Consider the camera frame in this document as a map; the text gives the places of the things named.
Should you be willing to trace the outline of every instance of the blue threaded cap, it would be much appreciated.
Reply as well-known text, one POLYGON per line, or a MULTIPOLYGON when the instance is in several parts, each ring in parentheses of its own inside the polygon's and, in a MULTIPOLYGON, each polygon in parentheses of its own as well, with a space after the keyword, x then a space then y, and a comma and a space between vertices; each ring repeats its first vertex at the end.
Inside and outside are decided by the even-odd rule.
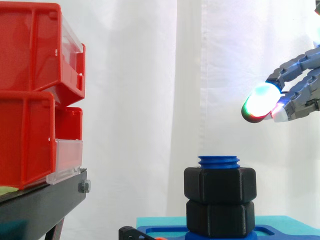
POLYGON ((237 156, 199 156, 202 169, 237 169, 240 167, 237 156))

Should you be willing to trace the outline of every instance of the white fingertip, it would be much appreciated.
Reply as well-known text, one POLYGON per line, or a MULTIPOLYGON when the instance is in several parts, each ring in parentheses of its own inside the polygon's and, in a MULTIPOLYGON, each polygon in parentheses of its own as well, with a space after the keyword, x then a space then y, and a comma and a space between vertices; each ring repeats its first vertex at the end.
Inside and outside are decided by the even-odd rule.
POLYGON ((283 104, 277 105, 275 109, 273 109, 271 116, 276 123, 289 121, 286 110, 283 108, 283 104))

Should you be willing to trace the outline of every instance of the stacked storage bins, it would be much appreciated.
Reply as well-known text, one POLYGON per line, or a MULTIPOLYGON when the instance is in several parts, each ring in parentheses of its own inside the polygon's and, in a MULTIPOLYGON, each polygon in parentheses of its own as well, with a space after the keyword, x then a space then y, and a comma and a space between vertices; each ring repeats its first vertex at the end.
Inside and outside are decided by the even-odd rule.
POLYGON ((58 4, 0 1, 0 187, 80 173, 85 51, 58 4))

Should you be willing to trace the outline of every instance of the white backdrop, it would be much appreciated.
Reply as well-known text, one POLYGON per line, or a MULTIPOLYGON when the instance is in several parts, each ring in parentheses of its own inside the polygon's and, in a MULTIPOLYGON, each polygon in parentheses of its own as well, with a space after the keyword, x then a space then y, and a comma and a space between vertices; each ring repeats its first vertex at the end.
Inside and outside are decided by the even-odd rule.
POLYGON ((319 113, 284 124, 240 113, 257 83, 312 47, 314 0, 57 2, 86 44, 76 106, 92 181, 62 240, 117 239, 136 217, 185 215, 183 171, 198 154, 237 155, 256 170, 257 215, 320 227, 319 113))

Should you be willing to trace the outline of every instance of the large black nut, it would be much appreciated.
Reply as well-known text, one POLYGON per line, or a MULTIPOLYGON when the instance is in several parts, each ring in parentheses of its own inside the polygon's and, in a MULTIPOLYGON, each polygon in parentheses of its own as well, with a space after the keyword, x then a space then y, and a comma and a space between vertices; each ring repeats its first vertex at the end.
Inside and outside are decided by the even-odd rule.
POLYGON ((210 205, 189 200, 186 226, 190 232, 209 238, 244 238, 255 228, 255 206, 210 205))
POLYGON ((202 204, 238 205, 257 196, 256 171, 249 167, 184 170, 184 195, 202 204))

